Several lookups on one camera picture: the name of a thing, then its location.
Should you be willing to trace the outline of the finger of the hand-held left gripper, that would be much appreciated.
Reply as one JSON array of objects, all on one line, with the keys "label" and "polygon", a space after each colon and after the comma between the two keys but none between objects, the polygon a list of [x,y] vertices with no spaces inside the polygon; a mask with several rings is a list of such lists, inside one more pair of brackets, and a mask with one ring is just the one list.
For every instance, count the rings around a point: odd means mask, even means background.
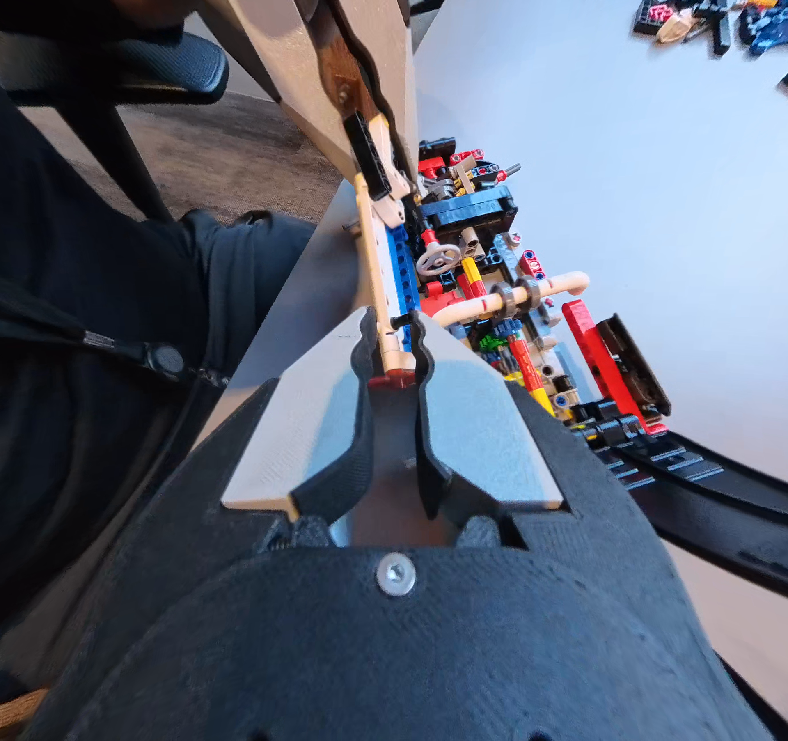
[{"label": "finger of the hand-held left gripper", "polygon": [[389,122],[396,158],[417,182],[419,125],[411,30],[399,0],[329,0],[373,103]]},{"label": "finger of the hand-held left gripper", "polygon": [[198,0],[223,50],[349,182],[358,173],[340,113],[323,87],[318,54],[294,0]]}]

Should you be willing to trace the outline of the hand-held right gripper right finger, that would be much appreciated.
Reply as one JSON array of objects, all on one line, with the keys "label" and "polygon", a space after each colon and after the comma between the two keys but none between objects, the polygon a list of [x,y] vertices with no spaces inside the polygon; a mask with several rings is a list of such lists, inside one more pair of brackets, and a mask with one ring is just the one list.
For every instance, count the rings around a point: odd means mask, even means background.
[{"label": "hand-held right gripper right finger", "polygon": [[504,377],[420,312],[412,314],[412,352],[428,519],[560,509],[564,496]]}]

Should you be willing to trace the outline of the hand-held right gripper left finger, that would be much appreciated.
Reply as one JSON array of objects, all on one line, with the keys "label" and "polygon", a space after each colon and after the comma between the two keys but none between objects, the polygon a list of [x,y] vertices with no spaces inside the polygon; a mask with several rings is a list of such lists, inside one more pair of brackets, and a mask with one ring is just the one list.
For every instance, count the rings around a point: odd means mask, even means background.
[{"label": "hand-held right gripper left finger", "polygon": [[357,505],[373,474],[368,383],[377,342],[374,310],[360,307],[271,384],[222,495],[226,509],[331,525]]}]

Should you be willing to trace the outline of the white and blue brick panel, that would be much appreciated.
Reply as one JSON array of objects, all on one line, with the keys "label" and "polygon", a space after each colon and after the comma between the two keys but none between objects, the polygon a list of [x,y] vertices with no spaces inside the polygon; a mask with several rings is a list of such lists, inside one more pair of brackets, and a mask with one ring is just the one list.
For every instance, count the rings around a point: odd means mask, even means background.
[{"label": "white and blue brick panel", "polygon": [[369,385],[404,390],[419,382],[421,375],[403,329],[408,329],[410,344],[414,344],[421,337],[421,323],[417,307],[407,302],[405,287],[412,261],[399,262],[395,231],[406,225],[405,201],[414,185],[396,164],[384,115],[368,122],[354,111],[343,119],[343,126],[360,168],[354,179],[355,198],[383,372]]}]

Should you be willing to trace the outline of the toy brick car chassis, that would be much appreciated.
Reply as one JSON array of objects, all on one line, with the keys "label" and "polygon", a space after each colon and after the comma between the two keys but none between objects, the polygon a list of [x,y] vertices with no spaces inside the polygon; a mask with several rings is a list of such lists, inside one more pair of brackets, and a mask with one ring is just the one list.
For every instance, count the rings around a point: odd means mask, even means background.
[{"label": "toy brick car chassis", "polygon": [[657,533],[786,597],[786,482],[672,431],[671,403],[618,315],[594,322],[581,293],[557,308],[557,285],[511,228],[517,170],[481,149],[457,152],[453,137],[420,143],[405,293],[420,287],[432,316],[497,294],[501,308],[452,322],[450,334],[584,441]]}]

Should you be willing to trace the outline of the grey desk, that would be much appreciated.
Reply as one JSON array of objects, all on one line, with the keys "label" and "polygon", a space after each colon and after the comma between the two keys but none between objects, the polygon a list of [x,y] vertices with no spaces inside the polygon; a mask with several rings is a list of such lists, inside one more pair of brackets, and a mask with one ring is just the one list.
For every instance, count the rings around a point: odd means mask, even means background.
[{"label": "grey desk", "polygon": [[517,227],[585,271],[699,444],[786,479],[785,52],[630,35],[641,0],[447,0],[416,53],[429,136],[523,165]]}]

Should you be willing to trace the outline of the black office chair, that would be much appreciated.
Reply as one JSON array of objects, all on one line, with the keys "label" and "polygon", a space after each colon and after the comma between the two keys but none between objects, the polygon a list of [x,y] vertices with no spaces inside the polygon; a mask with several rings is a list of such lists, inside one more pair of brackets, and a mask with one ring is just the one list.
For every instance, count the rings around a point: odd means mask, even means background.
[{"label": "black office chair", "polygon": [[3,32],[1,81],[19,106],[51,107],[149,220],[173,218],[118,106],[209,105],[224,94],[229,61],[208,39],[69,44]]}]

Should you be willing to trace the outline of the person's dark trousers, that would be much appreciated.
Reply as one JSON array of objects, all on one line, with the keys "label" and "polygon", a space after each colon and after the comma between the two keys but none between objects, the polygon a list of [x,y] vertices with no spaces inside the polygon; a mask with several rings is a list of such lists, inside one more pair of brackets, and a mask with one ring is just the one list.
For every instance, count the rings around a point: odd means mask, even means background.
[{"label": "person's dark trousers", "polygon": [[230,224],[192,210],[180,224],[208,306],[204,365],[230,377],[309,243],[315,224],[253,210]]}]

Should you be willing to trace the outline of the pile of loose toy bricks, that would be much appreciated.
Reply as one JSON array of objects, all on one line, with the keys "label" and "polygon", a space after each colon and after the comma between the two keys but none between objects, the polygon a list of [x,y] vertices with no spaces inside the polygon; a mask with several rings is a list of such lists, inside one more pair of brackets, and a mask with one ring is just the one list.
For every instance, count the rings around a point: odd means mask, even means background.
[{"label": "pile of loose toy bricks", "polygon": [[786,101],[786,0],[572,0],[568,15],[637,104],[694,115]]}]

